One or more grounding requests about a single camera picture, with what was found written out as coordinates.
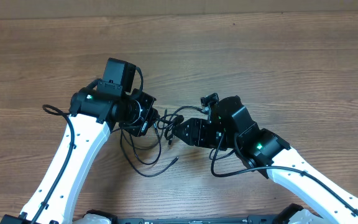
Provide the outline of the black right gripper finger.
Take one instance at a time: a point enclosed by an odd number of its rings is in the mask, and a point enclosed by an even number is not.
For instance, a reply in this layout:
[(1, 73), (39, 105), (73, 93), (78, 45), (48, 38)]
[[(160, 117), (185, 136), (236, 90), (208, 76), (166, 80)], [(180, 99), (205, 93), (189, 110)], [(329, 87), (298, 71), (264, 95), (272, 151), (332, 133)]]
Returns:
[(182, 140), (190, 146), (195, 146), (198, 140), (198, 133), (195, 127), (192, 126), (177, 126), (172, 129), (174, 136)]
[(190, 118), (183, 123), (179, 124), (174, 128), (174, 131), (177, 133), (190, 133), (196, 131), (200, 128), (201, 119), (200, 118)]

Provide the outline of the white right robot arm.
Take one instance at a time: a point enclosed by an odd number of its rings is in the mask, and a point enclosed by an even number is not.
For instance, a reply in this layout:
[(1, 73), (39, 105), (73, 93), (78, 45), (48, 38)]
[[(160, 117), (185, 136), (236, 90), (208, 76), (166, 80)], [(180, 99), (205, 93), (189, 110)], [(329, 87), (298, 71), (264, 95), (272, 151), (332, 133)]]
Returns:
[(189, 146), (232, 149), (244, 169), (225, 177), (260, 172), (302, 199), (328, 223), (358, 223), (358, 198), (328, 179), (268, 129), (259, 128), (238, 96), (201, 98), (207, 119), (175, 123), (172, 134)]

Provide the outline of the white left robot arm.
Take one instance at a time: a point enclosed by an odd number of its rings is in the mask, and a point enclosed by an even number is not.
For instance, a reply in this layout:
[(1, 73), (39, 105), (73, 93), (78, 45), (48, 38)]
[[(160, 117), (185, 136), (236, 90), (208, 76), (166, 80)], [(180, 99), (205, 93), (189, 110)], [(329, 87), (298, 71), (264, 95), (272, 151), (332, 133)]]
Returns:
[(139, 137), (155, 123), (155, 98), (132, 87), (141, 69), (109, 58), (101, 79), (76, 92), (67, 113), (44, 105), (43, 109), (67, 122), (62, 141), (37, 191), (16, 217), (2, 223), (72, 223), (78, 196), (95, 157), (114, 127)]

